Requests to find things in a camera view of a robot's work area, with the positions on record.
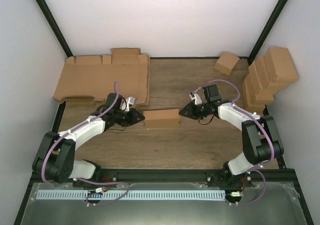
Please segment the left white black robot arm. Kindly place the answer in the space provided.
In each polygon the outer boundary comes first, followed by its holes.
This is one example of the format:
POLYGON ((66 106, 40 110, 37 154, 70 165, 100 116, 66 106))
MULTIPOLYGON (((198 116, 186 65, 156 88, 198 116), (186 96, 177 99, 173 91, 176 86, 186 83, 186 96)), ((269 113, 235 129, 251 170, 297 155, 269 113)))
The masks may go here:
POLYGON ((110 93, 106 102, 78 125, 61 132, 47 132, 40 143, 32 164, 32 171, 44 182, 64 183, 69 179, 84 179, 91 187, 102 181, 98 165, 76 160, 75 153, 90 139, 103 134, 114 125, 127 128, 142 122, 145 117, 133 106, 134 97, 124 98, 110 93))

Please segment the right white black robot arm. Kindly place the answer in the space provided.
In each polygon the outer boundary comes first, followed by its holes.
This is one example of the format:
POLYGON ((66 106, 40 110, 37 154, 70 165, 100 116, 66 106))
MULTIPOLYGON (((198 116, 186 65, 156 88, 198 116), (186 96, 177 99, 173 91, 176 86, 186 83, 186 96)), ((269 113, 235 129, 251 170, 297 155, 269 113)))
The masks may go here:
POLYGON ((222 99, 215 84, 202 86, 205 102, 197 91, 189 93, 191 101, 179 111, 179 115, 200 121, 208 116, 230 123, 241 131, 242 152, 223 165, 220 178, 229 187, 236 185, 245 173, 264 163, 272 162, 284 154, 283 143, 274 118, 250 113, 222 99))

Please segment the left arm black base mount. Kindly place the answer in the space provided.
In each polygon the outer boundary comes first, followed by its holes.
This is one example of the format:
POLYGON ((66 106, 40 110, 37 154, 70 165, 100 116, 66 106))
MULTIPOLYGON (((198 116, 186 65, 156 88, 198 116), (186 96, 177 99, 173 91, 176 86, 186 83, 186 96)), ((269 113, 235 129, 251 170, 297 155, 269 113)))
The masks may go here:
POLYGON ((112 169, 101 168, 94 172, 91 178, 85 178, 77 181, 73 181, 74 188, 96 188, 97 185, 93 183, 111 183, 116 182, 118 179, 118 173, 112 169))

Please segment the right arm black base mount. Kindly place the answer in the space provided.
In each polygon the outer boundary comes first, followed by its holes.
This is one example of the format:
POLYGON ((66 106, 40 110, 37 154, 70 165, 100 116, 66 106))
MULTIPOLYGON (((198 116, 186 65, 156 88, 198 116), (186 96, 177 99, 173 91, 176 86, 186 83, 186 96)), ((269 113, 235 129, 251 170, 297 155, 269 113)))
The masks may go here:
POLYGON ((206 172, 206 180, 208 187, 217 187, 223 190, 227 188, 240 188, 244 181, 246 184, 248 174, 242 173, 233 175, 229 169, 228 162, 223 164, 221 169, 213 169, 206 172))

